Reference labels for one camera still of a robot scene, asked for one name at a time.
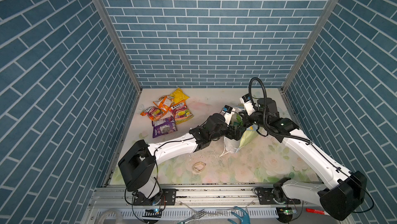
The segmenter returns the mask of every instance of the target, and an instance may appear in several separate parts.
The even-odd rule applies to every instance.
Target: table surface
[[[140,113],[153,106],[153,101],[157,101],[163,95],[171,94],[174,90],[143,89],[118,160],[136,141],[144,139],[146,143],[157,143],[180,137],[190,128],[201,125],[208,116],[219,113],[223,106],[237,106],[240,104],[240,97],[248,93],[248,89],[242,88],[182,89],[190,97],[186,100],[186,104],[194,117],[178,124],[176,132],[152,138],[151,120],[147,116],[141,116]],[[266,89],[266,93],[268,98],[275,100],[280,117],[290,118],[279,89],[269,88]],[[253,89],[252,95],[261,98],[261,89]],[[167,160],[158,165],[158,181],[161,184],[273,183],[285,176],[296,181],[318,181],[316,173],[296,153],[271,136],[257,135],[238,152],[227,153],[220,157],[223,151],[224,142],[221,138],[212,141],[205,149]],[[205,168],[199,173],[193,171],[193,166],[198,162],[205,163]],[[124,185],[117,166],[110,184]]]

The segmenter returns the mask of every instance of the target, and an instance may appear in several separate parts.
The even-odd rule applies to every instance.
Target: black motor housing
[[[337,220],[344,220],[364,202],[367,178],[356,171],[331,189],[318,192],[321,206]]]
[[[135,142],[118,162],[129,192],[137,191],[149,181],[156,158],[151,155],[148,146],[142,139]]]

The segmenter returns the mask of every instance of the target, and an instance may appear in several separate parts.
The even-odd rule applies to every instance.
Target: orange snack bag
[[[145,109],[141,116],[148,116],[152,121],[157,121],[162,118],[167,112],[163,112],[161,109],[156,108],[155,106],[148,107]]]
[[[168,112],[171,105],[173,104],[173,97],[171,96],[162,96],[158,99],[158,101],[153,102],[157,107],[159,107],[162,111]]]

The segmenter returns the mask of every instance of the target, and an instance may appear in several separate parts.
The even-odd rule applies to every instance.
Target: metal frame
[[[121,150],[123,148],[123,144],[124,144],[124,141],[126,139],[126,136],[127,136],[127,133],[128,133],[131,121],[132,121],[132,117],[134,116],[135,109],[136,109],[136,107],[138,105],[138,101],[139,101],[140,97],[141,97],[141,93],[138,92],[136,97],[135,97],[134,104],[131,107],[131,110],[130,110],[130,113],[129,113],[129,116],[128,116],[128,120],[127,120],[126,124],[124,125],[123,132],[122,132],[122,135],[120,136],[120,139],[119,139],[119,142],[117,144],[116,150],[114,151],[114,154],[112,156],[112,160],[110,161],[108,171],[106,172],[106,175],[104,177],[104,181],[102,182],[102,187],[107,187],[108,183],[109,183],[109,181],[110,181],[110,179],[112,177],[112,174],[113,174],[114,169],[116,167],[117,160],[119,158],[120,152],[121,152]]]
[[[176,204],[172,208],[185,209],[185,203],[191,208],[231,208],[234,206],[252,207],[286,207],[286,205],[260,205],[258,196],[253,189],[256,187],[273,187],[273,184],[209,184],[209,185],[161,185],[162,189],[177,189]],[[94,223],[95,218],[101,209],[130,209],[131,206],[124,200],[124,186],[108,186],[96,188],[91,201],[87,207],[82,224]],[[305,207],[317,207],[316,205],[304,202]]]
[[[103,24],[105,25],[105,28],[108,31],[110,38],[112,39],[114,47],[116,48],[124,66],[126,67],[126,70],[128,72],[129,77],[132,80],[132,83],[135,85],[137,91],[140,93],[142,91],[142,87],[139,84],[139,81],[138,81],[137,77],[135,76],[135,73],[132,70],[132,66],[131,66],[131,64],[128,60],[127,54],[122,46],[120,38],[117,35],[116,30],[114,29],[112,21],[110,20],[109,14],[106,11],[105,5],[103,4],[102,0],[92,0],[92,2],[94,3],[95,8],[98,11],[99,17],[101,18]]]
[[[314,42],[316,41],[318,35],[320,34],[322,28],[324,27],[325,23],[327,22],[328,18],[330,17],[330,15],[331,15],[332,11],[334,10],[338,1],[339,0],[328,0],[327,3],[325,4],[323,12],[321,13],[312,32],[310,33],[309,38],[307,38],[305,45],[303,46],[302,50],[300,51],[300,54],[299,54],[297,60],[295,61],[294,66],[292,66],[291,72],[288,74],[286,80],[284,81],[283,85],[281,86],[281,89],[283,92],[285,92],[288,89],[288,87],[290,86],[292,80],[294,79],[295,75],[297,74],[300,66],[305,61],[307,54],[309,53],[310,49],[312,48]]]

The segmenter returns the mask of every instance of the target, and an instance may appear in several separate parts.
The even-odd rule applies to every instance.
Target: plastic bag
[[[180,101],[177,104],[171,106],[170,111],[175,117],[176,124],[186,122],[194,117],[190,110],[186,106],[185,100]]]
[[[142,113],[141,116],[148,116],[152,121],[157,121],[160,118],[162,118],[167,112],[162,111],[159,108],[156,108],[155,106],[148,107],[145,109]]]
[[[171,93],[170,96],[174,97],[174,102],[180,102],[189,98],[183,93],[183,91],[179,87],[173,93]]]
[[[176,131],[174,117],[166,117],[164,119],[152,122],[153,138]]]
[[[171,105],[174,103],[173,97],[171,96],[162,96],[158,99],[158,101],[153,102],[157,107],[159,107],[162,111],[168,112]]]
[[[243,108],[239,108],[238,106],[234,107],[236,112],[242,111]],[[230,125],[232,126],[238,126],[242,124],[242,120],[240,115],[234,114],[230,120]],[[247,127],[246,131],[244,132],[243,136],[241,137],[240,140],[236,141],[234,139],[228,139],[224,138],[224,143],[225,143],[225,151],[227,153],[236,153],[240,150],[241,147],[245,146],[246,144],[250,143],[255,137],[258,136],[258,133],[256,132],[256,129],[258,128],[257,125],[252,125],[250,127]]]

